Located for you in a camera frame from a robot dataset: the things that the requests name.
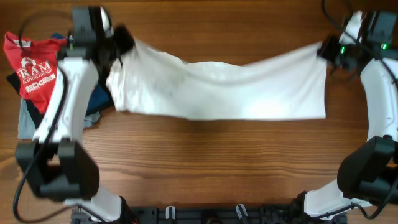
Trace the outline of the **white t-shirt black print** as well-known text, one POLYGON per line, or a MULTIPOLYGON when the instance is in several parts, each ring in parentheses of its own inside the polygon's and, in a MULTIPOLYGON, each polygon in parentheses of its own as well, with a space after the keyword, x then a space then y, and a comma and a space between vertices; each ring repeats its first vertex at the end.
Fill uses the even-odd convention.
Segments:
POLYGON ((326 62, 319 43, 246 65, 186 62, 137 41, 106 86, 118 111, 194 121, 323 119, 326 62))

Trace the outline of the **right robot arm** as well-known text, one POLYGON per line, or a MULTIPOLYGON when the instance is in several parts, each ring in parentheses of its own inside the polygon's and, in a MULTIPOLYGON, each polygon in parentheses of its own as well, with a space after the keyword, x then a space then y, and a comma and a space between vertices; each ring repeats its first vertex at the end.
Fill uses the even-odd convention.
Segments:
POLYGON ((334 69, 355 70, 366 95, 368 139, 341 163, 337 178, 303 192, 300 208, 311 222, 328 222, 359 209, 372 220, 397 204, 397 48, 391 46, 397 14, 353 12, 344 25, 326 12, 341 36, 322 43, 317 55, 334 69))

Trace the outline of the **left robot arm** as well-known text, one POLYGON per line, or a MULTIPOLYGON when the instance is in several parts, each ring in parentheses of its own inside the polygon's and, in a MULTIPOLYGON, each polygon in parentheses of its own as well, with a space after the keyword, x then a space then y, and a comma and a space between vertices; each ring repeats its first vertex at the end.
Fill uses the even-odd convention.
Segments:
POLYGON ((101 6, 75 7, 73 31, 56 54, 56 81, 44 118, 30 143, 15 157, 39 199, 76 208, 95 223, 137 223, 126 200, 100 183, 100 172, 82 144, 83 120, 106 55, 118 51, 108 12, 101 6))

